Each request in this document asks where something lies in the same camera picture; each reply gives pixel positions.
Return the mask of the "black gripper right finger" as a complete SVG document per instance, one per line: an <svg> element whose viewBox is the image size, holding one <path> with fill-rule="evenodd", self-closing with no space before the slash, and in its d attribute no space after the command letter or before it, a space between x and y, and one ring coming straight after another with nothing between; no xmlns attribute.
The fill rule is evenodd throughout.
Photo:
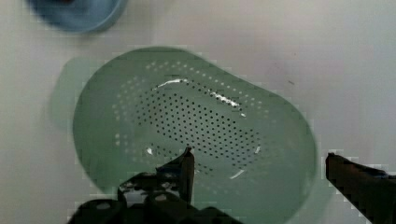
<svg viewBox="0 0 396 224"><path fill-rule="evenodd" d="M372 224L395 224L395 176L329 153L326 178Z"/></svg>

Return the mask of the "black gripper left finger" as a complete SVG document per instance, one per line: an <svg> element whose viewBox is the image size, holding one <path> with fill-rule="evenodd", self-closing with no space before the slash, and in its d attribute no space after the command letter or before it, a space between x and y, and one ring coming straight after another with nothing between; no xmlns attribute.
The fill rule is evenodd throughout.
<svg viewBox="0 0 396 224"><path fill-rule="evenodd" d="M195 158L191 147L166 164L156 167L154 172L143 172L121 183L118 200L126 205L143 203L154 193L169 192L181 200L191 201Z"/></svg>

